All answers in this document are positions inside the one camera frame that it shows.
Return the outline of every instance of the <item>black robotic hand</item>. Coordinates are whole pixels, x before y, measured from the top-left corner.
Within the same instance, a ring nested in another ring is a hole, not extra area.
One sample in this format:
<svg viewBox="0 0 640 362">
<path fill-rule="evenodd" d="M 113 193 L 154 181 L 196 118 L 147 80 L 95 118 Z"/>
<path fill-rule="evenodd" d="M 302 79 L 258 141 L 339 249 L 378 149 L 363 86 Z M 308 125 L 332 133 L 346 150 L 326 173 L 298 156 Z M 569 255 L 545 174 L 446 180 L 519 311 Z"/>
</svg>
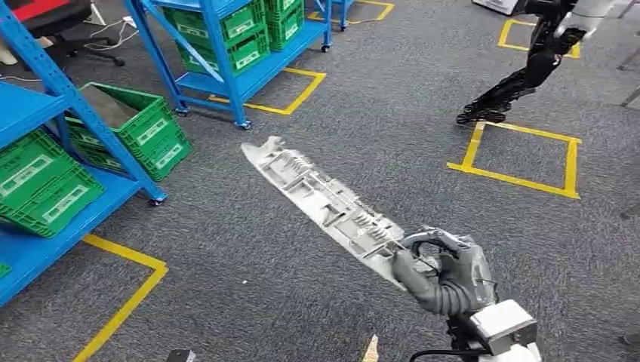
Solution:
<svg viewBox="0 0 640 362">
<path fill-rule="evenodd" d="M 415 269 L 419 246 L 440 247 L 440 273 L 425 278 Z M 420 306 L 434 314 L 473 313 L 495 304 L 495 282 L 491 279 L 485 254 L 471 237 L 458 237 L 428 228 L 405 237 L 403 244 L 413 253 L 400 250 L 393 260 L 393 273 Z"/>
</svg>

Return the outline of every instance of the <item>yellow tape square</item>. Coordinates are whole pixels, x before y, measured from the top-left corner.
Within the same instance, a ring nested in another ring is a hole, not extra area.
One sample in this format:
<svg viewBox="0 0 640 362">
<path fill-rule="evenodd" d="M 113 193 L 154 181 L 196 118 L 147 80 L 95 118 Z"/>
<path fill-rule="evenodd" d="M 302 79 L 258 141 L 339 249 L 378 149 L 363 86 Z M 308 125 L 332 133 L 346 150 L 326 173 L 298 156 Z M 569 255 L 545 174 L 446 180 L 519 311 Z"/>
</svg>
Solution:
<svg viewBox="0 0 640 362">
<path fill-rule="evenodd" d="M 482 140 L 482 133 L 485 130 L 486 124 L 490 124 L 496 127 L 506 128 L 508 130 L 516 130 L 518 132 L 535 134 L 537 136 L 552 138 L 554 140 L 565 141 L 568 144 L 567 161 L 565 164 L 565 187 L 563 189 L 560 189 L 555 186 L 549 186 L 543 183 L 535 183 L 527 179 L 519 179 L 517 177 L 504 175 L 496 172 L 491 172 L 487 170 L 481 170 L 479 168 L 473 167 L 475 154 L 478 152 L 478 147 L 480 146 L 480 142 Z M 513 183 L 515 185 L 520 185 L 524 187 L 529 187 L 531 189 L 550 192 L 552 194 L 565 196 L 567 198 L 580 199 L 580 196 L 576 192 L 577 155 L 578 155 L 577 145 L 579 143 L 582 143 L 582 140 L 578 138 L 564 136 L 557 133 L 546 132 L 544 130 L 535 130 L 533 128 L 516 126 L 514 124 L 478 122 L 475 124 L 475 129 L 473 130 L 473 134 L 471 135 L 471 141 L 469 142 L 469 147 L 466 150 L 466 154 L 464 155 L 462 164 L 452 164 L 451 162 L 448 162 L 447 167 L 453 170 L 473 173 L 475 175 L 490 177 L 492 179 L 499 179 L 500 181 L 505 181 L 508 183 Z"/>
<path fill-rule="evenodd" d="M 393 8 L 395 7 L 395 4 L 392 4 L 390 2 L 373 2 L 371 0 L 355 0 L 355 2 L 359 2 L 359 3 L 362 3 L 362 4 L 382 6 L 382 7 L 384 7 L 384 9 L 380 13 L 380 15 L 378 15 L 375 19 L 360 20 L 360 21 L 348 21 L 348 20 L 346 21 L 348 24 L 352 24 L 352 25 L 363 23 L 365 21 L 380 21 L 380 20 L 384 19 L 391 12 L 391 10 L 393 10 Z M 318 11 L 312 12 L 306 18 L 309 19 L 309 20 L 320 20 L 320 21 L 324 20 L 324 17 L 321 17 L 320 13 Z M 332 23 L 339 23 L 340 21 L 338 19 L 331 19 L 331 22 Z"/>
<path fill-rule="evenodd" d="M 500 37 L 498 38 L 498 46 L 502 48 L 516 49 L 518 51 L 529 51 L 529 48 L 522 47 L 520 45 L 511 45 L 506 43 L 506 39 L 509 36 L 509 30 L 511 29 L 511 25 L 525 25 L 525 26 L 536 26 L 536 23 L 529 23 L 526 21 L 508 19 L 504 22 L 504 26 L 502 27 L 502 31 L 500 32 Z M 571 48 L 571 51 L 565 55 L 567 58 L 580 58 L 580 43 L 574 45 Z"/>
<path fill-rule="evenodd" d="M 294 73 L 299 75 L 305 75 L 307 77 L 312 77 L 313 80 L 311 80 L 311 83 L 309 83 L 309 85 L 306 86 L 306 88 L 302 91 L 302 93 L 298 97 L 296 97 L 296 99 L 284 109 L 269 107 L 269 106 L 261 106 L 259 104 L 253 104 L 253 103 L 245 103 L 243 106 L 252 108 L 252 109 L 259 109 L 261 111 L 277 113 L 279 115 L 290 115 L 302 104 L 302 102 L 304 102 L 307 98 L 309 98 L 311 93 L 313 93 L 313 91 L 315 91 L 318 85 L 320 85 L 320 82 L 322 82 L 322 79 L 325 79 L 325 77 L 327 76 L 327 73 L 318 73 L 318 72 L 312 72 L 310 70 L 303 70 L 303 69 L 284 68 L 283 70 L 288 73 Z M 222 102 L 222 103 L 229 102 L 227 98 L 216 97 L 213 94 L 209 96 L 209 100 L 213 100 L 214 102 Z"/>
<path fill-rule="evenodd" d="M 73 359 L 73 362 L 85 362 L 95 354 L 111 337 L 111 335 L 125 322 L 131 312 L 146 298 L 151 290 L 167 274 L 166 263 L 151 256 L 137 252 L 136 250 L 123 247 L 111 241 L 99 238 L 95 235 L 87 235 L 82 239 L 85 243 L 93 245 L 109 253 L 137 262 L 153 269 L 153 273 L 144 281 L 142 286 L 136 290 L 133 296 L 106 322 L 104 327 L 94 336 L 94 338 L 82 349 Z"/>
</svg>

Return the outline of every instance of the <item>white label on crate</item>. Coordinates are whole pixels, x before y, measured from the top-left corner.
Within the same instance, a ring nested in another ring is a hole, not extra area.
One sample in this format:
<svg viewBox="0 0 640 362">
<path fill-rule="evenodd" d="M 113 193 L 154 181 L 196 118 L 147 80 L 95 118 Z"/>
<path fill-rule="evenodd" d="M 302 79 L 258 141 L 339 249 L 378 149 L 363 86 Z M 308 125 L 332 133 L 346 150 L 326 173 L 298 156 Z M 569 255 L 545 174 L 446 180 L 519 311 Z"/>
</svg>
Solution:
<svg viewBox="0 0 640 362">
<path fill-rule="evenodd" d="M 122 165 L 120 164 L 120 162 L 113 161 L 112 159 L 107 158 L 106 160 L 104 160 L 104 163 L 107 166 L 122 168 Z"/>
<path fill-rule="evenodd" d="M 282 7 L 284 8 L 283 10 L 287 10 L 291 4 L 295 3 L 296 0 L 282 0 Z"/>
<path fill-rule="evenodd" d="M 169 152 L 167 152 L 166 155 L 162 156 L 162 158 L 160 158 L 158 162 L 155 163 L 155 168 L 161 170 L 164 166 L 167 165 L 169 161 L 176 157 L 176 155 L 179 154 L 180 151 L 182 151 L 182 148 L 182 145 L 180 145 L 179 143 L 175 145 Z"/>
<path fill-rule="evenodd" d="M 53 161 L 53 159 L 46 155 L 36 157 L 28 165 L 0 184 L 0 195 L 2 195 L 3 198 L 6 198 L 10 193 L 34 177 L 38 172 L 44 170 L 44 168 Z"/>
<path fill-rule="evenodd" d="M 240 24 L 240 25 L 236 26 L 235 28 L 230 29 L 228 31 L 229 38 L 235 38 L 236 36 L 242 34 L 245 30 L 249 30 L 249 29 L 253 28 L 254 25 L 255 24 L 254 24 L 253 19 L 249 19 L 249 20 L 245 21 L 244 23 L 242 23 L 242 24 Z"/>
<path fill-rule="evenodd" d="M 178 32 L 183 32 L 185 34 L 198 36 L 199 38 L 209 39 L 209 32 L 202 29 L 192 28 L 191 26 L 176 24 Z"/>
<path fill-rule="evenodd" d="M 298 31 L 298 24 L 294 24 L 291 28 L 285 31 L 285 40 L 289 40 L 289 38 Z"/>
<path fill-rule="evenodd" d="M 100 143 L 100 141 L 97 138 L 87 136 L 86 134 L 82 134 L 81 138 L 82 138 L 82 142 L 90 143 L 92 145 L 97 145 L 97 146 L 102 145 L 102 143 Z"/>
<path fill-rule="evenodd" d="M 197 61 L 197 59 L 194 58 L 193 55 L 189 55 L 189 62 L 191 62 L 191 64 L 195 64 L 197 66 L 202 66 L 202 64 L 200 64 L 200 62 Z M 215 70 L 216 72 L 220 70 L 220 69 L 218 69 L 218 64 L 217 63 L 212 63 L 212 62 L 207 62 L 207 63 L 209 63 L 211 68 L 213 70 Z"/>
<path fill-rule="evenodd" d="M 237 62 L 235 62 L 235 67 L 237 69 L 242 69 L 244 67 L 246 67 L 248 64 L 250 64 L 251 62 L 253 62 L 254 60 L 258 59 L 260 57 L 260 52 L 259 51 L 255 51 L 249 55 L 247 55 L 246 57 L 238 60 Z"/>
<path fill-rule="evenodd" d="M 47 224 L 51 224 L 61 213 L 63 213 L 69 206 L 73 205 L 81 196 L 87 193 L 89 188 L 83 185 L 77 185 L 70 193 L 58 201 L 49 211 L 42 214 L 42 218 L 47 221 Z"/>
<path fill-rule="evenodd" d="M 164 118 L 160 118 L 160 121 L 157 121 L 153 126 L 149 127 L 149 129 L 146 130 L 145 133 L 139 135 L 138 138 L 136 138 L 136 141 L 139 145 L 144 145 L 146 141 L 150 140 L 151 137 L 160 132 L 162 128 L 165 128 L 167 124 L 169 124 L 169 122 L 167 122 Z"/>
</svg>

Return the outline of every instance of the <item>white cable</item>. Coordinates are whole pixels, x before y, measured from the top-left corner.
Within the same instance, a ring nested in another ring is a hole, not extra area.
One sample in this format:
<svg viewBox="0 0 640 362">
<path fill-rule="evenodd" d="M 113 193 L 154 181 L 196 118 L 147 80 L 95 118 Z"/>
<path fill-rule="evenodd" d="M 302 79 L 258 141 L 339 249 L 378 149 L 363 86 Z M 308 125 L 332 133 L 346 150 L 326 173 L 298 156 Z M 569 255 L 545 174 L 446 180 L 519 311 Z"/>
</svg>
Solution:
<svg viewBox="0 0 640 362">
<path fill-rule="evenodd" d="M 18 81 L 41 81 L 41 79 L 25 79 L 25 78 L 15 77 L 13 75 L 5 75 L 4 77 L 0 77 L 0 80 L 4 80 L 4 79 L 16 79 Z"/>
<path fill-rule="evenodd" d="M 123 45 L 125 43 L 125 41 L 133 38 L 134 36 L 137 35 L 138 30 L 136 30 L 135 32 L 133 32 L 131 35 L 127 36 L 126 38 L 123 38 L 124 33 L 125 33 L 125 29 L 127 29 L 127 25 L 129 25 L 128 22 L 124 21 L 124 20 L 119 20 L 116 21 L 115 23 L 109 24 L 105 27 L 103 27 L 102 29 L 96 31 L 96 32 L 92 32 L 89 35 L 89 38 L 93 38 L 95 35 L 100 34 L 101 32 L 107 30 L 108 28 L 112 27 L 112 26 L 116 26 L 118 24 L 122 23 L 122 28 L 120 28 L 120 31 L 118 32 L 118 41 L 114 44 L 114 45 L 104 45 L 104 44 L 99 44 L 99 43 L 90 43 L 90 44 L 86 44 L 85 47 L 88 49 L 91 49 L 93 51 L 110 51 L 112 49 L 116 49 L 117 47 L 119 47 L 120 45 Z"/>
</svg>

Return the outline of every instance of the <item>blue metal shelf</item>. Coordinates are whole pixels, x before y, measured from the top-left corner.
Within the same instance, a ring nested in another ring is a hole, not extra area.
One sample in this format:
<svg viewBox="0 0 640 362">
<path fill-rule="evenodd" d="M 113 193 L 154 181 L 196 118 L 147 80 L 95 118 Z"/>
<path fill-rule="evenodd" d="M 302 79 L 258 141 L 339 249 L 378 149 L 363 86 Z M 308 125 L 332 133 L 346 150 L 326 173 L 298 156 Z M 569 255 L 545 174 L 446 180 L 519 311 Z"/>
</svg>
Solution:
<svg viewBox="0 0 640 362">
<path fill-rule="evenodd" d="M 69 108 L 64 97 L 53 97 L 0 81 L 0 149 Z"/>
<path fill-rule="evenodd" d="M 142 189 L 155 201 L 163 201 L 167 196 L 102 122 L 40 44 L 35 42 L 5 2 L 0 2 L 0 18 L 0 38 L 42 80 L 46 93 L 0 82 L 0 109 L 3 111 L 0 148 L 51 119 L 57 124 L 63 145 L 69 146 L 63 113 L 70 109 L 128 172 L 127 176 L 116 176 L 87 167 L 89 173 L 106 187 L 106 191 L 53 238 L 27 235 L 2 224 L 0 262 L 11 267 L 11 271 L 0 278 L 0 305 L 4 305 L 135 192 Z"/>
<path fill-rule="evenodd" d="M 213 5 L 216 15 L 222 18 L 242 8 L 248 4 L 249 1 L 250 0 L 216 0 Z M 200 0 L 152 0 L 152 3 L 156 6 L 162 6 L 163 8 L 202 12 Z"/>
<path fill-rule="evenodd" d="M 136 181 L 89 166 L 86 168 L 106 191 L 54 238 L 0 230 L 0 262 L 11 266 L 11 272 L 0 278 L 0 305 L 18 294 L 140 189 Z"/>
<path fill-rule="evenodd" d="M 300 55 L 309 43 L 316 40 L 325 30 L 325 25 L 317 21 L 305 21 L 303 28 L 282 51 L 274 51 L 258 64 L 235 77 L 240 100 L 244 103 L 257 93 L 275 75 L 280 73 L 293 59 Z M 229 97 L 229 92 L 213 77 L 207 74 L 188 72 L 176 80 L 181 87 L 204 93 Z"/>
<path fill-rule="evenodd" d="M 306 21 L 300 34 L 282 51 L 272 52 L 264 60 L 253 65 L 242 74 L 235 77 L 232 65 L 226 52 L 220 20 L 227 14 L 245 6 L 248 0 L 125 0 L 129 14 L 140 31 L 140 37 L 145 44 L 168 93 L 174 101 L 176 111 L 186 114 L 189 111 L 187 103 L 206 106 L 213 109 L 231 111 L 235 117 L 235 125 L 248 129 L 251 123 L 245 117 L 243 103 L 258 92 L 266 83 L 275 77 L 295 57 L 300 55 L 320 35 L 324 35 L 322 51 L 331 46 L 331 6 L 322 6 L 321 0 L 316 4 L 324 9 L 322 22 Z M 214 71 L 189 42 L 165 19 L 157 6 L 179 8 L 202 13 L 211 49 L 214 50 L 218 62 L 219 72 Z M 146 15 L 150 15 L 169 33 L 169 35 L 183 47 L 200 65 L 206 69 L 208 75 L 188 72 L 176 79 L 171 73 L 162 50 L 154 39 Z M 182 88 L 190 88 L 201 92 L 223 96 L 229 99 L 229 104 L 188 97 L 182 94 Z"/>
</svg>

